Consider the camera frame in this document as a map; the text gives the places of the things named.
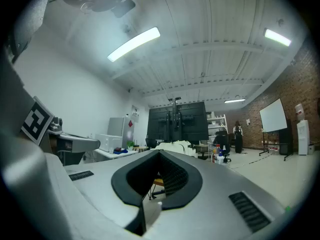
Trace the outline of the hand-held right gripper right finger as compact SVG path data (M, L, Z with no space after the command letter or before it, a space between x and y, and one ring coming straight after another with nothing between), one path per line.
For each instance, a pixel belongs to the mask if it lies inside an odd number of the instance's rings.
M197 196L185 207L161 211L146 231L148 240L244 240L253 233L229 196L243 192L271 221L284 207L268 192L238 172L184 154L170 155L195 167L202 177Z

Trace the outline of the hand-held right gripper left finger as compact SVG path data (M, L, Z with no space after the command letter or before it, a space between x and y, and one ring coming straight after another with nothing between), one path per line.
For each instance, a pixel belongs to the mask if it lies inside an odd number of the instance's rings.
M142 236L146 232L144 209L123 203L113 190L112 176L123 166L151 153L149 150L102 162L68 165L64 169L69 175L91 171L92 176L73 182L83 197L116 225Z

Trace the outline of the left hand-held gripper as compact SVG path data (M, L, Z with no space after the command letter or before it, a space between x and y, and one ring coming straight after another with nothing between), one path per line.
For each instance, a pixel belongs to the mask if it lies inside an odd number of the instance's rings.
M21 131L45 153L57 154L64 166L78 165L86 152L98 149L98 139L62 133L62 119L54 116L40 101L33 97L32 105Z

